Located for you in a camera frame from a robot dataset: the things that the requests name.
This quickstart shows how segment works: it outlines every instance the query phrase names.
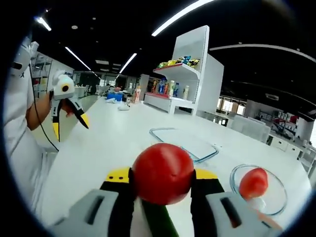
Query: curved light strip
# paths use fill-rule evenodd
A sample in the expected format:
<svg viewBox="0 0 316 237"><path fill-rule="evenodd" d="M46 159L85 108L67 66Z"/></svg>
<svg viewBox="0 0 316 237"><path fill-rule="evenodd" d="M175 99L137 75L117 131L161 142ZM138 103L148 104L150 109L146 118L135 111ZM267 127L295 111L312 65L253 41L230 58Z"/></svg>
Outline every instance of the curved light strip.
<svg viewBox="0 0 316 237"><path fill-rule="evenodd" d="M122 67L121 71L119 72L119 74L122 74L122 72L124 71L124 69L127 67L127 65L136 57L137 53L134 53L129 60L125 63L125 65Z"/></svg>
<svg viewBox="0 0 316 237"><path fill-rule="evenodd" d="M269 87L269 86L265 86L265 85L258 85L258 84L254 84L254 83L250 83L250 82L236 81L236 83L254 85L254 86L259 86L259 87L262 87L262 88L265 88L265 89L276 90L276 91L282 92L282 93L284 93L284 94L289 94L289 95L291 95L291 96L297 97L297 98L299 98L299 99L301 99L301 100L305 100L306 102L308 102L308 103L310 103L310 104L316 106L316 104L314 104L313 102L311 102L311 101L309 101L309 100L307 100L307 99L304 99L304 98L301 97L301 96L294 95L294 94L292 94L292 93L290 93L290 92L287 92L287 91L284 91L284 90L279 90L279 89L275 89L275 88L273 88L273 87Z"/></svg>
<svg viewBox="0 0 316 237"><path fill-rule="evenodd" d="M77 60L78 60L79 62L81 62L86 68L88 68L88 69L91 71L91 68L89 68L81 59L79 59L78 56L75 55L74 52L72 52L68 47L65 47L65 49L66 49L68 52L70 52L75 58L77 58Z"/></svg>
<svg viewBox="0 0 316 237"><path fill-rule="evenodd" d="M215 47L215 48L210 48L210 51L215 51L215 50L219 50L219 49L226 49L226 48L241 48L241 47L259 47L259 48L274 48L274 49L280 49L283 51L287 51L287 52L291 52L291 53L295 53L298 55L301 55L311 61L313 61L314 63L316 63L316 59L314 59L313 57L304 54L300 51L291 49L291 48L286 48L286 47L282 47L282 46L276 46L276 45L269 45L269 44L257 44L257 43L248 43L248 44L234 44L234 45L227 45L227 46L221 46L221 47Z"/></svg>
<svg viewBox="0 0 316 237"><path fill-rule="evenodd" d="M42 17L37 17L36 21L40 24L42 24L48 31L51 31L50 26L47 24L47 22Z"/></svg>
<svg viewBox="0 0 316 237"><path fill-rule="evenodd" d="M198 0L191 5L187 6L183 10L179 11L177 14L175 14L173 17L171 17L169 20L167 20L165 23L163 23L158 29L156 29L153 33L152 36L156 37L159 33L161 33L164 29L166 29L168 26L170 26L172 23L175 21L179 20L181 17L184 15L188 14L190 11L193 11L200 6L203 6L211 1L214 0Z"/></svg>

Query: fluorescent light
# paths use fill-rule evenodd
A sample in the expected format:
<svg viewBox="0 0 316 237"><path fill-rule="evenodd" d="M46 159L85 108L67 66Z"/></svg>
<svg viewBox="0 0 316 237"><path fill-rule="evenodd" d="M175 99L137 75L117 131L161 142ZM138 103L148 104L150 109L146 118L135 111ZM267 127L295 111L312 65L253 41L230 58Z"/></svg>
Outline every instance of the fluorescent light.
<svg viewBox="0 0 316 237"><path fill-rule="evenodd" d="M121 71L119 72L119 74L121 74L124 69L127 67L127 65L136 57L137 53L134 53L130 58L129 60L125 63L125 65L123 66L123 68L121 69Z"/></svg>
<svg viewBox="0 0 316 237"><path fill-rule="evenodd" d="M97 64L103 64L103 65L108 65L108 64L109 64L108 61L102 61L102 60L95 60L95 62L96 62Z"/></svg>
<svg viewBox="0 0 316 237"><path fill-rule="evenodd" d="M36 21L40 24L42 24L48 31L51 31L51 28L49 25L46 23L46 21L42 17L38 17Z"/></svg>
<svg viewBox="0 0 316 237"><path fill-rule="evenodd" d="M200 6L203 6L211 1L214 0L198 0L195 3L192 3L191 5L187 6L183 10L179 11L177 14L175 14L173 17L171 17L169 20L167 20L165 23L163 23L158 29L156 29L153 33L152 36L157 36L159 33L161 33L164 29L166 29L168 26L170 26L173 22L179 20L181 17L184 15L188 14L190 11L193 11Z"/></svg>
<svg viewBox="0 0 316 237"><path fill-rule="evenodd" d="M74 52L72 52L68 47L65 47L65 49L67 49L68 52L70 52L75 58L78 59L79 62L81 62L86 68L88 68L91 71L91 69L81 59L79 59L77 55L74 54Z"/></svg>

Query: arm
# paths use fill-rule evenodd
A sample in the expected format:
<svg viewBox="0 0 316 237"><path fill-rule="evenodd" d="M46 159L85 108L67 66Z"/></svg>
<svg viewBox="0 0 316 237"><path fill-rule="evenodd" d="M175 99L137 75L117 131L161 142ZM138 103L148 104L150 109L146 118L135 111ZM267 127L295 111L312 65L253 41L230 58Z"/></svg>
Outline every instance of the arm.
<svg viewBox="0 0 316 237"><path fill-rule="evenodd" d="M31 107L28 108L26 111L26 121L28 124L28 127L31 131L36 129L40 123L42 123L47 115L50 112L50 99L49 99L49 93L46 94L42 99L39 99L36 102L36 108L39 114L39 117L35 110L35 103L31 105Z"/></svg>

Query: hand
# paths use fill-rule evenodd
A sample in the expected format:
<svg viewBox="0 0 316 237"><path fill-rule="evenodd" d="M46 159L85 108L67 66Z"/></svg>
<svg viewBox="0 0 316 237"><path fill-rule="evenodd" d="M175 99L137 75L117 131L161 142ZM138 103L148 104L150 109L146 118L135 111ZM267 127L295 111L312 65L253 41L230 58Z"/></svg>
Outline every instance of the hand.
<svg viewBox="0 0 316 237"><path fill-rule="evenodd" d="M66 118L70 117L71 115L74 114L73 110L71 107L69 107L67 104L66 104L66 101L65 100L61 100L61 109L64 110L67 114L66 114Z"/></svg>

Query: red tomato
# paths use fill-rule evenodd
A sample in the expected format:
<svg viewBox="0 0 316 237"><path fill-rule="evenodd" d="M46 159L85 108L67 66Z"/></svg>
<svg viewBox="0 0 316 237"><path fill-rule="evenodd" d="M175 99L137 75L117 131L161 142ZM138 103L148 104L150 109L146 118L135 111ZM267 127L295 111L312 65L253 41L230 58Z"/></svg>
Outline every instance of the red tomato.
<svg viewBox="0 0 316 237"><path fill-rule="evenodd" d="M249 200L262 196L267 188L268 175L266 171L262 168L256 168L243 176L240 182L239 192L244 199Z"/></svg>
<svg viewBox="0 0 316 237"><path fill-rule="evenodd" d="M191 187L193 161L180 147L158 143L144 150L132 167L137 195L168 205L181 201Z"/></svg>

